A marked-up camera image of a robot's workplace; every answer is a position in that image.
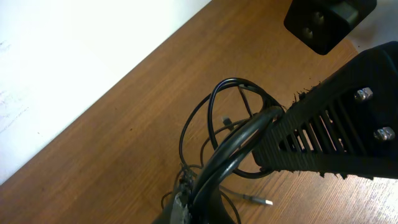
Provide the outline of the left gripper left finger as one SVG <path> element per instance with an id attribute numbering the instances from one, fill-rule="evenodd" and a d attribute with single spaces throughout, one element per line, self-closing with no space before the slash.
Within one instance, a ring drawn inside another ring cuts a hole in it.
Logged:
<path id="1" fill-rule="evenodd" d="M 170 193 L 171 198 L 152 224 L 190 224 L 189 196 L 192 191 L 190 184 L 180 184 Z"/>

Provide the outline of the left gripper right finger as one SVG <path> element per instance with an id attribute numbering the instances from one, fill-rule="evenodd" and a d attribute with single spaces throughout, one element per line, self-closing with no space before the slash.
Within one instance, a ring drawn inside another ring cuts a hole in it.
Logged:
<path id="1" fill-rule="evenodd" d="M 226 211 L 219 188 L 205 197 L 205 204 L 200 210 L 202 224 L 235 224 L 235 221 Z"/>

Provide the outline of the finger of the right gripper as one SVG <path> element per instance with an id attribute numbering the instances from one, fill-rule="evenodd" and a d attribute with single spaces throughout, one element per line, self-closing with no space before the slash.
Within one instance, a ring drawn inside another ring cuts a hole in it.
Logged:
<path id="1" fill-rule="evenodd" d="M 253 152 L 266 172 L 397 177 L 397 42 L 365 50 L 302 93 Z"/>

